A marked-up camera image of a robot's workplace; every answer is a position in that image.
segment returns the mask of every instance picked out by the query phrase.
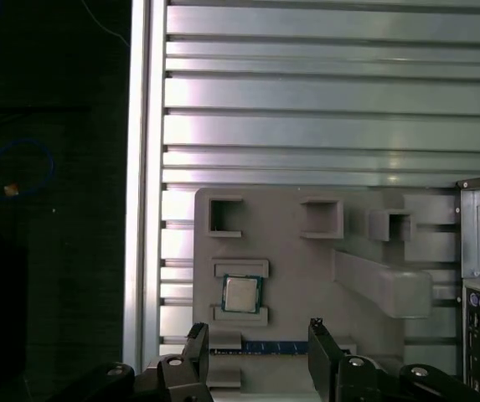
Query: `gray plastic arm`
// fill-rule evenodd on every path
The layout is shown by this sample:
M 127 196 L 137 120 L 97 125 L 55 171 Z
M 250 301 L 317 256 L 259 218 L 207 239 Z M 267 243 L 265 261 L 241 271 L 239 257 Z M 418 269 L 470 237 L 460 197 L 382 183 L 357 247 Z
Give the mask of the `gray plastic arm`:
M 431 314 L 432 279 L 427 272 L 335 251 L 334 280 L 374 302 L 389 317 L 426 318 Z

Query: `blue memory slot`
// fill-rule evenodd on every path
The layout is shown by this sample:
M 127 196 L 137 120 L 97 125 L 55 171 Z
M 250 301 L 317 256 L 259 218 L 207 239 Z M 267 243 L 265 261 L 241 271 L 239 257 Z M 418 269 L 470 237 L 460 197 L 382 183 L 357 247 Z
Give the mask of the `blue memory slot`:
M 308 352 L 308 342 L 243 341 L 241 349 L 210 349 L 212 355 L 288 355 L 300 356 Z

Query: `usb port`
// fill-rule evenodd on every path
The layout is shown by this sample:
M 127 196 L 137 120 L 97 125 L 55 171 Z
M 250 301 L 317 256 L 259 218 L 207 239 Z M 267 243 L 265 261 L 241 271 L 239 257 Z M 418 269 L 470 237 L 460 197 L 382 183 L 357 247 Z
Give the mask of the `usb port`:
M 468 325 L 470 327 L 480 328 L 480 316 L 475 312 L 471 312 L 468 317 Z

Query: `processor chip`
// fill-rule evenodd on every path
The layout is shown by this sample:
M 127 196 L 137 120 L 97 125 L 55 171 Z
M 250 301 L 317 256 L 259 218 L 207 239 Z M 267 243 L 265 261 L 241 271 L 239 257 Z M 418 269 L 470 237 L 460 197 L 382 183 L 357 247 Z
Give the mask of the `processor chip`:
M 260 311 L 261 283 L 260 276 L 225 275 L 221 310 L 258 313 Z

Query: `black background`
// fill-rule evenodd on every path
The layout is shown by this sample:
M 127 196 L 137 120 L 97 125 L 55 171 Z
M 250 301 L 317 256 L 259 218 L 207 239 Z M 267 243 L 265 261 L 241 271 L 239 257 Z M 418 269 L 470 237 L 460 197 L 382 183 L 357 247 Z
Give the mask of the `black background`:
M 0 400 L 29 400 L 27 380 L 40 401 L 121 358 L 129 48 L 102 31 L 80 0 L 2 3 L 0 106 L 90 107 L 34 114 L 0 129 L 0 147 L 34 138 L 56 162 L 46 189 L 0 204 L 0 237 L 27 251 L 28 271 L 27 368 Z M 87 4 L 129 42 L 131 2 Z M 33 187 L 47 172 L 39 150 L 16 147 L 0 160 L 0 195 L 10 183 Z M 0 283 L 7 287 L 10 256 L 4 261 Z M 0 301 L 10 303 L 3 295 Z M 0 308 L 0 322 L 9 318 Z M 7 326 L 6 337 L 14 331 Z M 10 365 L 0 360 L 0 370 Z

